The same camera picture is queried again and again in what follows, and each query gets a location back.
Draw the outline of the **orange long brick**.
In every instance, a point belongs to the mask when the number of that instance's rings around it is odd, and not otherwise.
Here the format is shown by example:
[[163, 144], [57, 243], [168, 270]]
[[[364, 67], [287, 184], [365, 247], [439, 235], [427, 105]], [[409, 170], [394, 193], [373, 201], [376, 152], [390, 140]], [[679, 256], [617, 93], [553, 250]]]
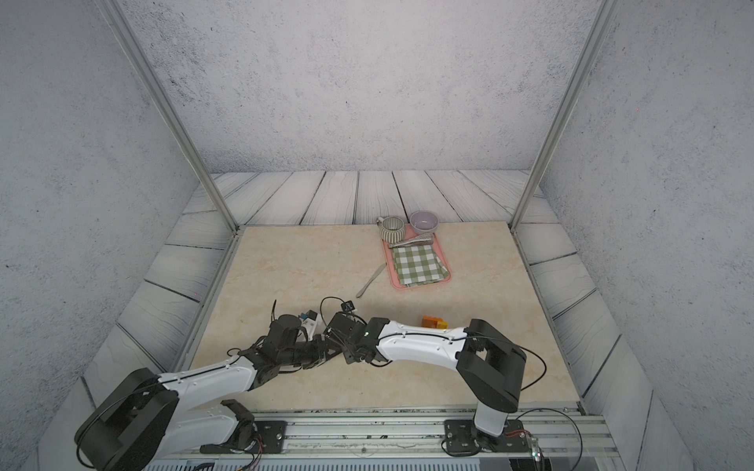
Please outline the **orange long brick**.
[[421, 325], [424, 328], [438, 329], [437, 328], [437, 323], [439, 321], [444, 321], [444, 320], [442, 318], [438, 318], [438, 317], [423, 316], [421, 318]]

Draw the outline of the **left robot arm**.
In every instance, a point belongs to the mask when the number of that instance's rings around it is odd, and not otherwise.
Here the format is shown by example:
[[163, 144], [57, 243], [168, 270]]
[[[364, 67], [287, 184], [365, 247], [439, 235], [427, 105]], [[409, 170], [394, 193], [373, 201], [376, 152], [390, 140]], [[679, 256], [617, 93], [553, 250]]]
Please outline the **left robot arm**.
[[160, 375], [137, 369], [76, 431], [78, 460], [94, 470], [143, 470], [164, 455], [199, 449], [250, 455], [257, 463], [277, 447], [279, 433], [257, 424], [235, 394], [320, 366], [341, 351], [322, 335], [308, 341], [267, 335], [206, 367]]

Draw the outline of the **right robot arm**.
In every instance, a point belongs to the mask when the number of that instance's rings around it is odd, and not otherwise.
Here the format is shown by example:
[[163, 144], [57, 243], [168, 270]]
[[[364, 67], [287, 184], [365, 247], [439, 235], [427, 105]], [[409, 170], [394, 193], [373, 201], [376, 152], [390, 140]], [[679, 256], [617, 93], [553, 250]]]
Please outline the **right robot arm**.
[[349, 363], [414, 361], [459, 373], [477, 399], [474, 427], [488, 437], [502, 437], [509, 415], [518, 411], [526, 354], [484, 320], [434, 329], [378, 317], [363, 323], [339, 312], [324, 334]]

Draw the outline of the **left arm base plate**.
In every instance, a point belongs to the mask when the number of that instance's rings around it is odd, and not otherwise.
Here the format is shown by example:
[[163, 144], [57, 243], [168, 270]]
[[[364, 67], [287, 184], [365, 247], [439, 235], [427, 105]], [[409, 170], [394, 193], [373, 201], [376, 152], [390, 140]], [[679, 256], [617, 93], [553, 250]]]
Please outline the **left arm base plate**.
[[228, 439], [202, 445], [199, 452], [204, 455], [227, 455], [227, 453], [278, 455], [282, 453], [286, 429], [286, 421], [244, 421], [236, 427]]

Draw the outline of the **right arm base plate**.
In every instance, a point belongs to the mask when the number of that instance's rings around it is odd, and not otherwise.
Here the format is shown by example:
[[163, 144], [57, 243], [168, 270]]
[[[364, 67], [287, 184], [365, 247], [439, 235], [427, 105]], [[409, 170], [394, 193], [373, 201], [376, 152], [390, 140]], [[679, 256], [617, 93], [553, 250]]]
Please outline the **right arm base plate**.
[[500, 436], [492, 436], [476, 429], [471, 419], [444, 421], [441, 448], [451, 456], [473, 456], [483, 451], [491, 453], [524, 453], [530, 450], [528, 431], [522, 422], [510, 420]]

